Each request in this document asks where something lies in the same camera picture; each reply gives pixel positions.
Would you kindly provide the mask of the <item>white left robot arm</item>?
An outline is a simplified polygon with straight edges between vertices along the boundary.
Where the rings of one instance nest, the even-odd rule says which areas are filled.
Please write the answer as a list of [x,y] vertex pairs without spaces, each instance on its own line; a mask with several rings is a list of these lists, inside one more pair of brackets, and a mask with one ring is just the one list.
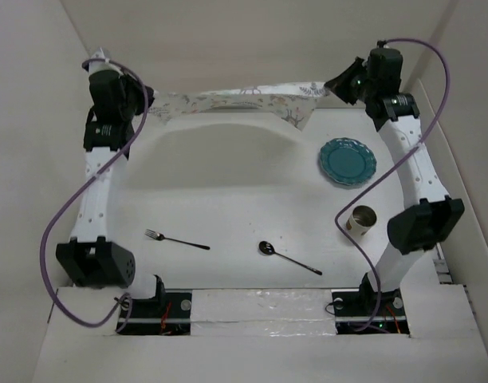
[[69,240],[57,245],[56,258],[75,286],[119,287],[155,317],[167,305],[157,276],[140,270],[133,253],[116,241],[117,197],[130,146],[141,131],[132,121],[147,116],[154,91],[109,59],[93,57],[83,67],[93,102],[83,139],[86,185],[76,194],[81,201],[77,221]]

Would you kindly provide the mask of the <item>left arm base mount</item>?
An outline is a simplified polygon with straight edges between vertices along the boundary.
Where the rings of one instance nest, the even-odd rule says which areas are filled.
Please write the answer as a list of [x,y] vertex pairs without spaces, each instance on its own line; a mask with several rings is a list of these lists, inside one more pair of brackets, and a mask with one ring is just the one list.
[[167,290],[159,300],[136,299],[130,318],[117,333],[128,336],[187,336],[191,334],[191,290]]

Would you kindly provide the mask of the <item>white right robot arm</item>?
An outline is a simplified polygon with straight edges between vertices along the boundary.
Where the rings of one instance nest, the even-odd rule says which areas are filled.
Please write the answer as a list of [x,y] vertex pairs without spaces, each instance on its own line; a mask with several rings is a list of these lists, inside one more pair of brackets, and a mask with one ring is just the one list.
[[356,58],[325,83],[325,90],[344,103],[364,103],[394,162],[379,180],[397,174],[403,192],[404,210],[388,220],[388,245],[362,280],[366,290],[357,295],[366,314],[385,307],[386,294],[399,289],[425,252],[447,239],[465,211],[463,201],[451,198],[437,176],[425,145],[435,123],[422,128],[415,98],[401,92],[403,55],[390,44],[378,41],[367,58]]

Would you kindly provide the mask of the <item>animal print cloth placemat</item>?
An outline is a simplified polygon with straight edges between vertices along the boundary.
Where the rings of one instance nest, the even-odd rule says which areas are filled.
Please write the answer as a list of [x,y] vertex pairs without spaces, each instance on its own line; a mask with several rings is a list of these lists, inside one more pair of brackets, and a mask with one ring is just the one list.
[[148,112],[166,124],[170,120],[216,109],[260,109],[301,131],[319,102],[327,97],[323,81],[255,85],[202,93],[154,92]]

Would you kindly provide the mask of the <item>teal scalloped plate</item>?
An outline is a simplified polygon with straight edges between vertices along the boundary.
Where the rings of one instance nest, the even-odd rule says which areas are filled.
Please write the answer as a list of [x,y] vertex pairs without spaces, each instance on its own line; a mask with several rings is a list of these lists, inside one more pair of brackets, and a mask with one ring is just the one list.
[[321,171],[332,182],[356,188],[375,174],[377,161],[373,151],[358,140],[340,137],[325,143],[319,150]]

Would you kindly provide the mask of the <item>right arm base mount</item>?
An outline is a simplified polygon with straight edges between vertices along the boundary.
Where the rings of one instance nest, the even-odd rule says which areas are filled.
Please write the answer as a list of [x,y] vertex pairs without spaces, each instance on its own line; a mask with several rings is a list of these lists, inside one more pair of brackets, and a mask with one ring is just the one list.
[[376,298],[363,298],[358,289],[332,290],[331,299],[325,310],[334,317],[337,335],[410,333],[400,290],[382,294],[378,310]]

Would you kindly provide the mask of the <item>black metal fork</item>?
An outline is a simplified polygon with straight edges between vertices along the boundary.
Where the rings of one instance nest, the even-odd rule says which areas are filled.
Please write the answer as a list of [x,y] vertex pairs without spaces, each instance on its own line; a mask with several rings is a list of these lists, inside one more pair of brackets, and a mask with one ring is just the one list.
[[211,248],[207,245],[203,245],[203,244],[198,244],[198,243],[191,243],[191,242],[188,242],[188,241],[183,241],[183,240],[180,240],[180,239],[173,239],[171,237],[167,237],[165,236],[164,234],[158,232],[158,231],[153,231],[153,230],[150,230],[150,229],[146,229],[145,232],[144,232],[144,235],[150,239],[153,239],[155,241],[170,241],[170,242],[174,242],[174,243],[180,243],[180,244],[184,244],[184,245],[188,245],[188,246],[191,246],[191,247],[196,247],[198,249],[201,249],[201,250],[205,250],[205,251],[209,251]]

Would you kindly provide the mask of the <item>white metal cup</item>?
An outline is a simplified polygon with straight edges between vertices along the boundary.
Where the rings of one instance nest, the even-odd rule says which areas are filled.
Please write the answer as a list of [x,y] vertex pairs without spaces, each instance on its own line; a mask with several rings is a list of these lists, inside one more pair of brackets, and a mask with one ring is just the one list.
[[353,236],[361,237],[376,224],[376,212],[369,206],[359,205],[353,208],[344,227]]

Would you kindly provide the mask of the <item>black slotted spoon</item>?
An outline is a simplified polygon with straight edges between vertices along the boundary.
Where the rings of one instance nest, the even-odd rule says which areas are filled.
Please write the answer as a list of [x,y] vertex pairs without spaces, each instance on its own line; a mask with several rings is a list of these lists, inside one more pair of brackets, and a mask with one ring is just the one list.
[[323,273],[320,270],[318,270],[318,269],[316,269],[314,267],[308,266],[308,265],[306,265],[304,263],[300,263],[300,262],[298,262],[295,259],[291,259],[290,257],[288,257],[286,255],[283,255],[283,254],[280,254],[280,253],[276,252],[274,246],[270,242],[261,241],[258,244],[258,249],[259,249],[259,251],[264,256],[276,255],[276,256],[278,256],[278,257],[280,257],[280,258],[282,258],[282,259],[284,259],[286,261],[289,261],[289,262],[294,263],[294,264],[296,264],[296,265],[298,265],[298,266],[300,266],[300,267],[302,267],[302,268],[304,268],[306,270],[309,270],[310,272],[312,272],[314,274],[317,274],[317,275],[320,275],[320,276],[323,275]]

